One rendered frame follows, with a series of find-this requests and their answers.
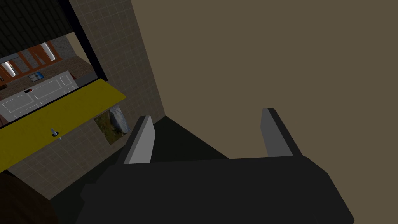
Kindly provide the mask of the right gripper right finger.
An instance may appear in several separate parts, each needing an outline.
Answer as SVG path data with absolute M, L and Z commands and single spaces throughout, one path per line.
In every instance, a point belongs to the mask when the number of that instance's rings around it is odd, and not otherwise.
M 260 130 L 269 157 L 302 156 L 274 108 L 262 109 Z

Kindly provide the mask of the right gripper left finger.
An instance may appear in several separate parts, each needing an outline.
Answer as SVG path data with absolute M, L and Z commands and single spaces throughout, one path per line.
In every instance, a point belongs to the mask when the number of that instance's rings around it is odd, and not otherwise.
M 149 163 L 155 141 L 155 129 L 151 116 L 138 118 L 126 144 L 122 147 L 118 164 Z

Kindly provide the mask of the yellow door leaf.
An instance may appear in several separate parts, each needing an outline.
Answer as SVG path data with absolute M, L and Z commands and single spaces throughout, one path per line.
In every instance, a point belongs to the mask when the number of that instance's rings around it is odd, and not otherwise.
M 0 128 L 0 172 L 47 146 L 126 96 L 98 78 Z

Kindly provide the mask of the white panelled door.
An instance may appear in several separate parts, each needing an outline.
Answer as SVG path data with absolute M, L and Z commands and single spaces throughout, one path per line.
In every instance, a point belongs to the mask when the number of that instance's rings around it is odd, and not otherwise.
M 10 123 L 78 88 L 69 71 L 65 71 L 0 101 L 0 115 Z

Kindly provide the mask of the landscape picture on wall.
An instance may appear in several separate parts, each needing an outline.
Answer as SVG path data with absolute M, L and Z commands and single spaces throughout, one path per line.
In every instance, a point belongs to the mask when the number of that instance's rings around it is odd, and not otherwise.
M 106 141 L 111 145 L 130 132 L 127 123 L 118 105 L 113 106 L 94 118 L 94 122 L 103 133 Z

